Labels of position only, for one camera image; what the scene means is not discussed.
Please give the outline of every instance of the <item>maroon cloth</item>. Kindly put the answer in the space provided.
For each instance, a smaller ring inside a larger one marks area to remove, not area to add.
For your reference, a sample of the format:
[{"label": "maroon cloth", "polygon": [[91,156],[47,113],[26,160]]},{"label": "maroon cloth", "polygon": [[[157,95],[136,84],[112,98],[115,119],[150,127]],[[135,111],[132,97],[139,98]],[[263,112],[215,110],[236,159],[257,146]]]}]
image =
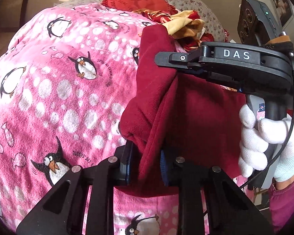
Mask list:
[{"label": "maroon cloth", "polygon": [[174,69],[159,68],[154,57],[175,52],[174,39],[162,25],[144,28],[137,70],[137,94],[120,121],[121,134],[138,146],[137,177],[128,194],[150,197],[176,193],[161,180],[160,149],[166,144],[196,164],[220,166],[230,177],[240,175],[238,158],[245,96]]},{"label": "maroon cloth", "polygon": [[290,229],[294,229],[294,182],[283,190],[276,190],[274,186],[271,186],[269,194],[269,209],[275,232],[292,234]]}]

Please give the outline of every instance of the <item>gloved hand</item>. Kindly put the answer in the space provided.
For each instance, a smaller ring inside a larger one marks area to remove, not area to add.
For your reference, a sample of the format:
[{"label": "gloved hand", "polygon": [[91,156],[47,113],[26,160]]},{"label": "gloved hand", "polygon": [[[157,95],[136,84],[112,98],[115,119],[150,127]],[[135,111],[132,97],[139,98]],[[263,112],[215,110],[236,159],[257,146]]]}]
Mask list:
[{"label": "gloved hand", "polygon": [[[250,177],[253,169],[264,170],[267,166],[267,157],[264,152],[268,143],[282,144],[289,132],[291,117],[287,115],[281,121],[267,118],[258,121],[258,130],[254,128],[256,118],[252,110],[245,104],[240,110],[240,120],[243,124],[242,139],[240,142],[241,154],[239,167],[243,177]],[[292,135],[281,154],[274,179],[284,182],[294,175],[294,128]]]}]

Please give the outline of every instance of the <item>penguin print blanket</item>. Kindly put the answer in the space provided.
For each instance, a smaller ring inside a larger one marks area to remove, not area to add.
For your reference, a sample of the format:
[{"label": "penguin print blanket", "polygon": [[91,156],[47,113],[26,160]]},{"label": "penguin print blanket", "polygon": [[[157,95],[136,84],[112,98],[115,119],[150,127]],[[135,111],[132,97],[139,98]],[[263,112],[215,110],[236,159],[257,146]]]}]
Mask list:
[{"label": "penguin print blanket", "polygon": [[[125,144],[118,123],[136,94],[149,24],[89,4],[45,9],[15,34],[0,58],[0,217],[10,229],[72,166],[96,165]],[[177,195],[114,193],[115,235],[176,234]]]}]

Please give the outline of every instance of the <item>framed picture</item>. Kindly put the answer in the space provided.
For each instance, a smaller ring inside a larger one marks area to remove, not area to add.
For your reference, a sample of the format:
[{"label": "framed picture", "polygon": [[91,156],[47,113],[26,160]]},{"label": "framed picture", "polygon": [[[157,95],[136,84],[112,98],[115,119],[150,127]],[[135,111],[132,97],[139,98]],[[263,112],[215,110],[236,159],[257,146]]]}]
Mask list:
[{"label": "framed picture", "polygon": [[293,11],[290,0],[271,0],[276,9],[277,17],[280,19],[282,29],[293,19]]}]

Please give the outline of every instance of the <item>metal bolt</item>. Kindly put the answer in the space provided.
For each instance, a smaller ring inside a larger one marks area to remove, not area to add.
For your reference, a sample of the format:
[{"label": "metal bolt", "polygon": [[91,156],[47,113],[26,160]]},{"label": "metal bolt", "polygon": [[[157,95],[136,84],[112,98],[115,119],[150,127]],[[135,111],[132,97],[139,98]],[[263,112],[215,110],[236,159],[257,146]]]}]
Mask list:
[{"label": "metal bolt", "polygon": [[180,164],[185,162],[185,158],[181,157],[181,156],[176,157],[175,160],[176,160],[177,163],[180,163]]},{"label": "metal bolt", "polygon": [[219,173],[221,171],[221,168],[219,166],[213,166],[212,170],[216,173]]},{"label": "metal bolt", "polygon": [[115,163],[117,160],[118,160],[118,158],[116,156],[110,156],[108,158],[108,162],[110,162],[110,163]]},{"label": "metal bolt", "polygon": [[71,169],[74,173],[79,172],[81,170],[81,167],[79,165],[75,165]]}]

